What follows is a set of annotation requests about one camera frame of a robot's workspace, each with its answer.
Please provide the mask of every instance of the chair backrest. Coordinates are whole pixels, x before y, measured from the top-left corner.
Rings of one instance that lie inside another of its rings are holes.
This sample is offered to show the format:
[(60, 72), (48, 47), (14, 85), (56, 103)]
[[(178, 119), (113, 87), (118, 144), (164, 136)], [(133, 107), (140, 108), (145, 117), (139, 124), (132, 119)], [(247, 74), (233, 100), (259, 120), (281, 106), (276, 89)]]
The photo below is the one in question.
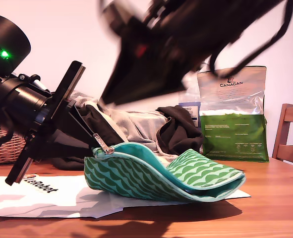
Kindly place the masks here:
[(274, 159), (293, 162), (293, 145), (286, 145), (291, 122), (293, 105), (283, 104), (272, 155)]

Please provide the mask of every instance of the wooden table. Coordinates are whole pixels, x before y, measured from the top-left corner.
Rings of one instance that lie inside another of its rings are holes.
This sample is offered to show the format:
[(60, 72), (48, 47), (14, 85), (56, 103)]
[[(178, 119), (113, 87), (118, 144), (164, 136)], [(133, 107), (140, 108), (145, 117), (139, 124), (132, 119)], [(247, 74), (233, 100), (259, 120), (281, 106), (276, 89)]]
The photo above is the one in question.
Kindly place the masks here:
[[(132, 207), (99, 219), (0, 218), (0, 238), (293, 238), (293, 166), (274, 159), (221, 163), (245, 171), (241, 190), (251, 198)], [(10, 168), (0, 166), (0, 176)], [(82, 174), (48, 164), (32, 165), (28, 173)]]

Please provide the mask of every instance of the zipper pouch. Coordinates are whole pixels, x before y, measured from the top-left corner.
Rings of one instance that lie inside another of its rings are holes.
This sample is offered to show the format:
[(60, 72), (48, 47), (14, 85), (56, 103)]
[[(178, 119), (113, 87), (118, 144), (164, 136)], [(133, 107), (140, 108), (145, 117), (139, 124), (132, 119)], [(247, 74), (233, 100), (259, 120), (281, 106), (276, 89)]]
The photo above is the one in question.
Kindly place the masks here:
[(124, 142), (93, 149), (85, 158), (88, 186), (156, 201), (215, 202), (236, 191), (245, 174), (189, 149), (166, 168), (146, 146)]

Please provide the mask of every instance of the zipper pull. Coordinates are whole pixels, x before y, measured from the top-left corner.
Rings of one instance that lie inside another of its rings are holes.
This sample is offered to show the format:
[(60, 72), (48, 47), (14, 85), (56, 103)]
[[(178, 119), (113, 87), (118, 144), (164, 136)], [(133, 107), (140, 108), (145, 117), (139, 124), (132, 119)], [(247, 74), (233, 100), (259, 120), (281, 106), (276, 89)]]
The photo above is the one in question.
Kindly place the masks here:
[(114, 148), (107, 146), (107, 144), (103, 141), (103, 139), (101, 139), (101, 137), (97, 133), (93, 134), (93, 137), (99, 143), (105, 154), (109, 155), (115, 151)]

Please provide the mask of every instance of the white wall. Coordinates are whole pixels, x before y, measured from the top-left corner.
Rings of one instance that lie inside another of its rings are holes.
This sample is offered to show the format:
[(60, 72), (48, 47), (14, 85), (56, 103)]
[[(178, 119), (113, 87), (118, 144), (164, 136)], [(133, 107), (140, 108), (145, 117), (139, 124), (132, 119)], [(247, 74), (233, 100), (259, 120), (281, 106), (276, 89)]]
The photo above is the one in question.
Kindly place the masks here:
[[(150, 0), (131, 0), (141, 12)], [(269, 39), (280, 27), (284, 3), (249, 27), (243, 37), (218, 58), (218, 68), (232, 67)], [(17, 24), (32, 51), (16, 73), (38, 74), (54, 91), (73, 60), (86, 67), (76, 89), (99, 98), (119, 53), (119, 40), (110, 34), (98, 13), (98, 0), (0, 0), (0, 15)], [(287, 34), (250, 65), (267, 66), (265, 115), (268, 151), (272, 155), (282, 103), (293, 104), (293, 19)], [(143, 100), (122, 109), (153, 110), (174, 106), (176, 94)], [(293, 126), (289, 142), (293, 143)]]

